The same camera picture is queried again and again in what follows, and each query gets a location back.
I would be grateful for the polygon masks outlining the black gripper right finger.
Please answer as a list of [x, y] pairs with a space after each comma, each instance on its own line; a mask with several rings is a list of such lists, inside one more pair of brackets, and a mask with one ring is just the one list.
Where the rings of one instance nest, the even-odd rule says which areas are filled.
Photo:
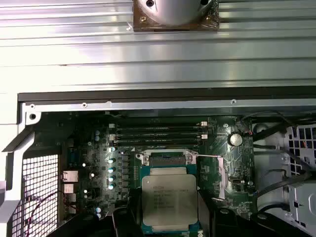
[[205, 237], [306, 237], [308, 234], [270, 213], [250, 219], [218, 207], [206, 191], [197, 193], [198, 220]]

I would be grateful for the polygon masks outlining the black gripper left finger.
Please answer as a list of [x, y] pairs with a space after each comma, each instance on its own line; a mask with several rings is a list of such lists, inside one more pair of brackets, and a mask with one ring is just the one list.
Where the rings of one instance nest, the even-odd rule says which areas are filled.
[[143, 232], [129, 208], [117, 208], [112, 215], [99, 219], [83, 213], [59, 227], [60, 237], [141, 237]]

